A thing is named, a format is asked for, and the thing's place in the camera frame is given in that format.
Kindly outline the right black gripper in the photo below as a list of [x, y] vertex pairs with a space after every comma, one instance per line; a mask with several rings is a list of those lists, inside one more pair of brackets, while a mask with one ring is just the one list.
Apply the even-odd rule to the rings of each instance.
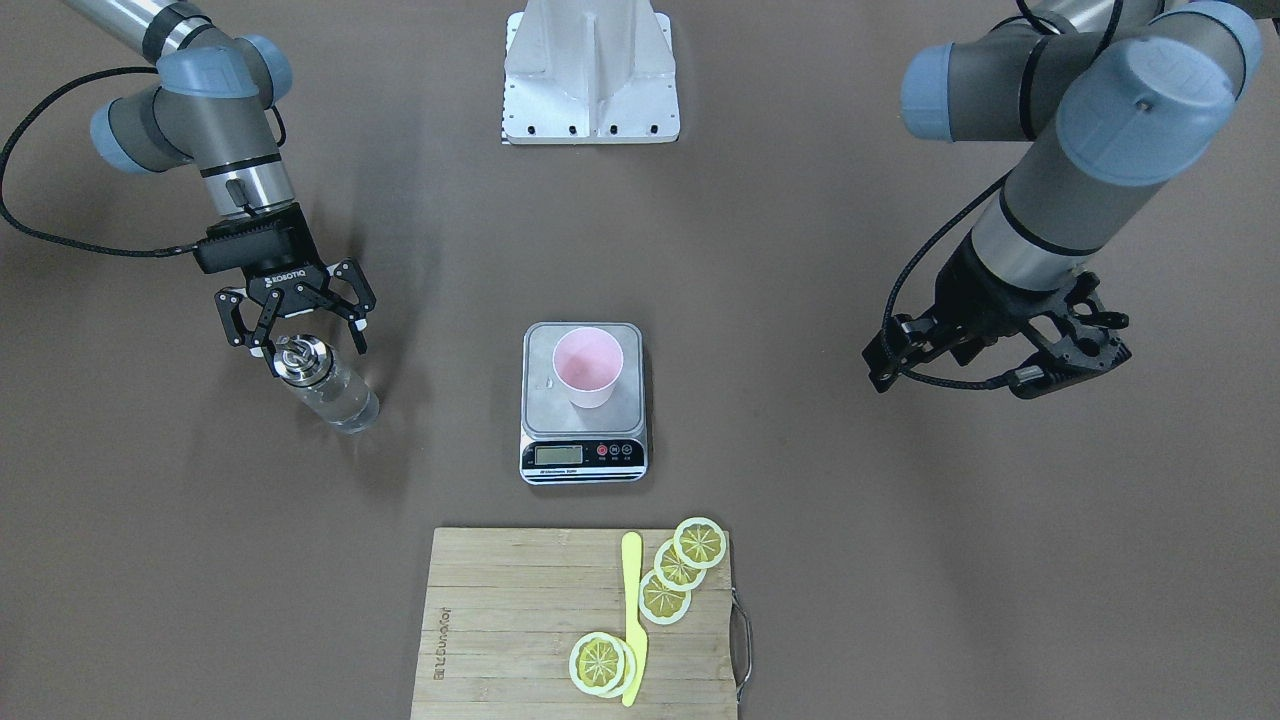
[[[273, 343], [279, 316], [332, 311], [346, 322], [356, 352], [369, 351], [365, 331], [376, 295], [355, 258], [323, 265], [297, 202], [209, 227], [195, 259], [206, 274], [242, 270], [244, 288], [218, 291], [215, 306], [228, 343], [262, 359], [271, 377], [280, 377]], [[251, 300], [262, 306], [253, 328], [244, 323], [241, 309]]]

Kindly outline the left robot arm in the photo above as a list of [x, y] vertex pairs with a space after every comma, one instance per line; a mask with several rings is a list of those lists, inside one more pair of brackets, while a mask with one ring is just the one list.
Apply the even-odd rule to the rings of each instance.
[[969, 44], [916, 54], [900, 114], [918, 138], [1027, 141], [919, 316], [888, 297], [863, 350], [870, 383], [906, 377], [1019, 398], [1132, 356], [1093, 258], [1228, 123], [1260, 69], [1275, 1], [1042, 1]]

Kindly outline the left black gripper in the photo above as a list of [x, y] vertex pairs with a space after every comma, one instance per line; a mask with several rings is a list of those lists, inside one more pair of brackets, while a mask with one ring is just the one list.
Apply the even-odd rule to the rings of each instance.
[[884, 393], [905, 372], [929, 363], [932, 350], [950, 352], [966, 366], [997, 340], [1020, 333], [1075, 282], [1068, 273], [1047, 291], [1009, 284], [986, 268], [968, 234], [936, 277], [934, 302], [925, 315], [892, 315], [864, 347], [868, 378]]

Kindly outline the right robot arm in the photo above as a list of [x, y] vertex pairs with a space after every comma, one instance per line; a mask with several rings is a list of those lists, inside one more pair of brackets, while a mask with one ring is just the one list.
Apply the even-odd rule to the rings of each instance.
[[270, 359], [276, 320], [324, 310], [348, 325], [365, 354], [375, 293], [356, 260], [320, 259], [268, 119], [293, 82], [285, 54], [259, 35], [227, 35], [187, 1], [72, 8], [157, 72], [154, 87], [97, 110], [91, 138], [119, 170], [198, 170], [219, 222], [191, 252], [207, 274], [238, 270], [244, 278], [218, 293], [228, 342]]

